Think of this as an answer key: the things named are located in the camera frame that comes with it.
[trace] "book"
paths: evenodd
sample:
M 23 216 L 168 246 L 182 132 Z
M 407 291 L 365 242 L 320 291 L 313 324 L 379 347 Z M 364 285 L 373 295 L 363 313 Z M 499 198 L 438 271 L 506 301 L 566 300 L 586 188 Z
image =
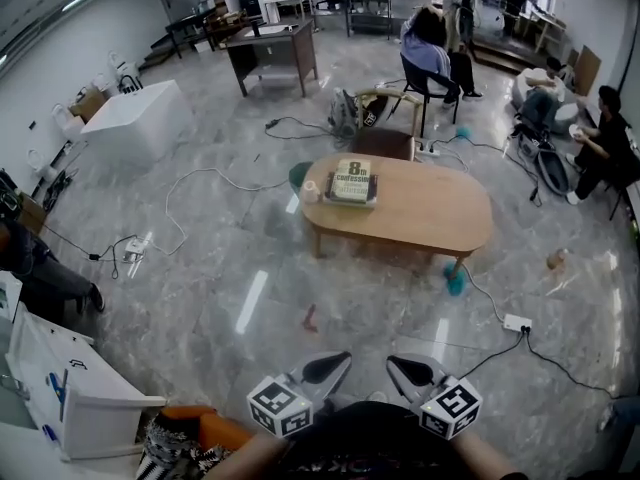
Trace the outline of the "book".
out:
M 351 206 L 373 206 L 378 176 L 371 174 L 371 162 L 357 158 L 340 160 L 335 172 L 327 176 L 325 201 Z

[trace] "oval table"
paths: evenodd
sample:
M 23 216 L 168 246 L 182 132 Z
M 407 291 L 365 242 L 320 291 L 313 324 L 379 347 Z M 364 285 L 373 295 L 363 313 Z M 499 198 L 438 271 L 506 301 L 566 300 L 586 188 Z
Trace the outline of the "oval table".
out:
M 378 175 L 373 208 L 325 203 L 302 204 L 314 231 L 313 252 L 320 255 L 322 235 L 392 243 L 456 258 L 453 279 L 462 262 L 491 237 L 493 219 L 486 190 L 474 178 L 446 167 L 405 160 L 342 153 L 315 162 L 305 177 L 324 193 L 327 176 L 344 158 L 371 161 Z

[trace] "woman sitting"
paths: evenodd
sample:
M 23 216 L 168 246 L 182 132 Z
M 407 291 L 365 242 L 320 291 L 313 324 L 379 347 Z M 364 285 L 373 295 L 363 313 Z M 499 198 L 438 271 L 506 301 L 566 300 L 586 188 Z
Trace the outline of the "woman sitting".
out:
M 480 100 L 482 93 L 475 89 L 473 66 L 465 53 L 450 53 L 444 50 L 447 30 L 441 14 L 429 6 L 420 9 L 402 25 L 402 55 L 414 66 L 440 75 L 436 81 L 449 92 L 444 99 L 444 107 L 451 108 L 460 90 L 462 99 Z

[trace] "chair leg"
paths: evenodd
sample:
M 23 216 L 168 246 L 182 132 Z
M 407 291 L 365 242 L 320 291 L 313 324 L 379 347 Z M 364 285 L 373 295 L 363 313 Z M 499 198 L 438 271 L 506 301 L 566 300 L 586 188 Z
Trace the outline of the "chair leg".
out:
M 613 216 L 616 214 L 616 210 L 620 205 L 620 201 L 622 200 L 622 190 L 618 192 L 618 200 L 616 201 L 616 205 L 613 207 L 613 211 L 611 212 L 611 217 L 609 217 L 609 221 L 613 220 Z
M 460 97 L 456 100 L 456 109 L 453 111 L 453 124 L 456 124 L 456 119 L 458 119 L 458 105 L 460 105 Z
M 422 102 L 422 126 L 420 127 L 420 138 L 424 137 L 424 118 L 427 113 L 427 97 L 424 97 L 424 101 Z
M 409 84 L 405 85 L 405 86 L 404 86 L 404 91 L 402 91 L 402 92 L 407 92 L 407 89 L 408 89 L 408 88 L 409 88 Z M 393 113 L 398 109 L 398 106 L 400 105 L 400 102 L 401 102 L 401 101 L 402 101 L 402 100 L 401 100 L 400 98 L 398 98 L 398 101 L 396 101 L 396 104 L 395 104 L 395 105 L 393 106 L 393 108 L 391 109 L 391 114 L 393 114 Z

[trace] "gray marble floor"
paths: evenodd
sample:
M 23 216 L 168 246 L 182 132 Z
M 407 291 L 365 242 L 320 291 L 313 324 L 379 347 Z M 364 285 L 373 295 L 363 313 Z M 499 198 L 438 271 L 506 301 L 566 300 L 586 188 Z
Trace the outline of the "gray marble floor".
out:
M 404 75 L 398 46 L 386 38 L 325 31 L 314 40 L 320 80 L 307 82 L 306 99 L 294 82 L 258 80 L 242 98 L 224 51 L 173 58 L 147 72 L 146 84 L 177 81 L 194 111 L 194 130 L 148 172 L 105 165 L 89 146 L 74 162 L 79 172 L 49 225 L 91 251 L 148 232 L 172 249 L 180 233 L 164 205 L 179 176 L 217 167 L 240 184 L 274 184 L 297 162 L 334 151 L 329 137 L 278 140 L 264 134 L 264 125 L 286 115 L 325 124 L 334 88 L 354 91 Z M 481 66 L 475 76 L 486 97 L 463 102 L 458 124 L 477 142 L 506 146 L 513 81 Z M 432 105 L 429 138 L 452 137 L 451 117 Z M 408 129 L 408 113 L 401 107 L 388 126 Z M 290 123 L 272 131 L 309 133 Z M 451 147 L 491 196 L 493 236 L 467 262 L 477 283 L 493 294 L 500 312 L 533 319 L 534 348 L 578 379 L 635 392 L 638 256 L 624 209 L 608 222 L 613 194 L 601 187 L 571 207 L 541 187 L 543 205 L 536 208 L 529 202 L 531 181 L 503 155 L 461 141 Z M 461 168 L 453 158 L 437 162 Z M 95 336 L 100 353 L 142 391 L 174 403 L 205 402 L 243 422 L 247 392 L 306 352 L 352 351 L 343 392 L 365 397 L 382 390 L 401 403 L 384 371 L 389 353 L 432 354 L 461 375 L 515 341 L 471 285 L 459 297 L 448 294 L 447 258 L 327 239 L 325 257 L 314 259 L 300 212 L 287 211 L 291 196 L 286 183 L 245 192 L 214 172 L 195 174 L 170 201 L 188 234 L 184 246 L 172 256 L 149 249 L 135 276 L 120 265 L 117 280 L 111 264 L 91 263 L 47 234 L 60 259 L 97 282 L 107 299 L 103 315 L 85 314 L 72 325 Z M 552 273 L 545 260 L 558 248 L 571 253 L 566 268 Z M 267 274 L 264 288 L 253 317 L 239 329 L 259 271 Z M 311 304 L 318 333 L 301 325 Z M 595 432 L 606 395 L 573 385 L 524 344 L 469 379 L 485 399 L 476 430 L 531 478 L 604 466 L 619 442 L 618 435 Z

